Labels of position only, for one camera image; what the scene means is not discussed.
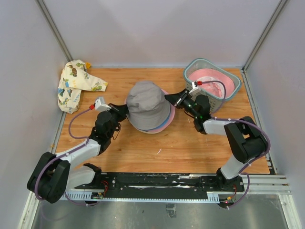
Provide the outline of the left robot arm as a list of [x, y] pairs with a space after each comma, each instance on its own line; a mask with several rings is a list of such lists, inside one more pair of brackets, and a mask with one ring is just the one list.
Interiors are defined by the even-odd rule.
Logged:
[[59, 154], [42, 154], [29, 178], [27, 189], [38, 200], [55, 203], [66, 191], [82, 184], [98, 188], [102, 184], [102, 177], [98, 174], [100, 170], [97, 167], [75, 167], [102, 154], [109, 147], [114, 133], [120, 131], [121, 122], [127, 114], [127, 105], [109, 104], [106, 111], [98, 114], [91, 134], [83, 137], [84, 142]]

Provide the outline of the dusty pink hat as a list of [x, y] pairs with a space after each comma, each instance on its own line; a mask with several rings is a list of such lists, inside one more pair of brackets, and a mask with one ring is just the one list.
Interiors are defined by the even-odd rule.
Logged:
[[226, 98], [231, 96], [233, 91], [235, 90], [235, 85], [233, 81], [226, 76], [225, 74], [221, 73], [220, 71], [203, 68], [194, 71], [190, 74], [188, 77], [190, 81], [201, 81], [201, 82], [207, 82], [212, 81], [211, 83], [204, 83], [200, 87], [204, 89], [206, 92], [219, 97], [224, 97], [224, 87], [221, 83], [222, 82], [226, 89]]

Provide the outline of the blue hat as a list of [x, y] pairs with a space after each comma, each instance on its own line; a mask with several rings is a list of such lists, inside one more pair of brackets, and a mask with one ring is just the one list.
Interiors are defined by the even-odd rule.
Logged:
[[170, 123], [172, 112], [173, 112], [173, 106], [171, 105], [170, 106], [170, 112], [169, 112], [169, 115], [166, 118], [166, 120], [161, 125], [159, 125], [158, 127], [154, 128], [154, 129], [150, 129], [150, 130], [145, 130], [145, 132], [158, 132], [158, 131], [162, 131], [163, 129], [165, 129]]

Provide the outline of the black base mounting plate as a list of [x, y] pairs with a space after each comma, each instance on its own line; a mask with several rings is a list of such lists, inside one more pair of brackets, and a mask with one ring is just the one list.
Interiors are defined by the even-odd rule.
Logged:
[[243, 192], [241, 177], [225, 181], [218, 175], [173, 173], [101, 172], [91, 183], [76, 189], [102, 191], [107, 198], [195, 200], [207, 199], [208, 192]]

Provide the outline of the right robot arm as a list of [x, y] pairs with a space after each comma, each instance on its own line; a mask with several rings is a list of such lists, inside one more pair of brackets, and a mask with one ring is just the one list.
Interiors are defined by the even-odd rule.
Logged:
[[243, 191], [240, 185], [241, 173], [254, 161], [265, 156], [270, 150], [270, 140], [249, 116], [241, 119], [221, 119], [210, 113], [209, 98], [199, 95], [192, 100], [189, 91], [183, 90], [176, 94], [167, 94], [165, 99], [177, 109], [183, 109], [193, 118], [197, 132], [204, 135], [223, 135], [227, 137], [232, 156], [216, 172], [209, 187], [227, 191], [235, 189]]

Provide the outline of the small yellow object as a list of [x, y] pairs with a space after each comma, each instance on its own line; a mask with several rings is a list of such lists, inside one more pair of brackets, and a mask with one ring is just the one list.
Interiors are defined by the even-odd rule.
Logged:
[[91, 67], [91, 64], [89, 62], [86, 62], [85, 67], [86, 67], [86, 69], [89, 69]]

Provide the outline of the grey plastic basket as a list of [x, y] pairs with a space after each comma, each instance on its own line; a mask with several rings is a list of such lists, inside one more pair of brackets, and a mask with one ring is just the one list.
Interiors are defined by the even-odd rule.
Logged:
[[[203, 69], [203, 68], [208, 68], [208, 69], [213, 69], [213, 70], [220, 71], [221, 73], [225, 74], [226, 76], [228, 76], [233, 81], [233, 83], [235, 85], [235, 90], [233, 91], [231, 96], [226, 98], [226, 101], [229, 101], [229, 100], [233, 99], [234, 96], [237, 94], [237, 92], [241, 88], [241, 80], [237, 76], [229, 73], [228, 71], [226, 71], [226, 70], [224, 70], [224, 69], [214, 65], [210, 61], [208, 61], [206, 59], [203, 59], [203, 58], [197, 58], [197, 59], [193, 60], [184, 69], [184, 71], [183, 71], [183, 78], [184, 78], [184, 80], [186, 82], [186, 89], [189, 90], [189, 91], [192, 89], [192, 81], [190, 81], [188, 79], [190, 74], [193, 73], [196, 70]], [[224, 97], [226, 97], [225, 86], [224, 86], [224, 84], [222, 82], [219, 82], [219, 83], [221, 83], [223, 85], [223, 87], [224, 87]], [[195, 99], [197, 96], [199, 96], [201, 94], [208, 96], [209, 102], [210, 102], [210, 105], [211, 105], [211, 112], [215, 112], [215, 111], [220, 109], [220, 107], [222, 106], [223, 98], [216, 97], [216, 96], [206, 92], [202, 88], [201, 88], [200, 92], [198, 92], [196, 94], [193, 94], [192, 98]]]

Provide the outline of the cartoon print cloth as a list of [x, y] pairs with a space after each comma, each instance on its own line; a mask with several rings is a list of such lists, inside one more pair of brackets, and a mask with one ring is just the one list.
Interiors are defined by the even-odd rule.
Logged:
[[108, 83], [87, 72], [85, 63], [73, 60], [65, 64], [58, 86], [58, 106], [68, 114], [78, 111], [81, 92], [104, 92]]

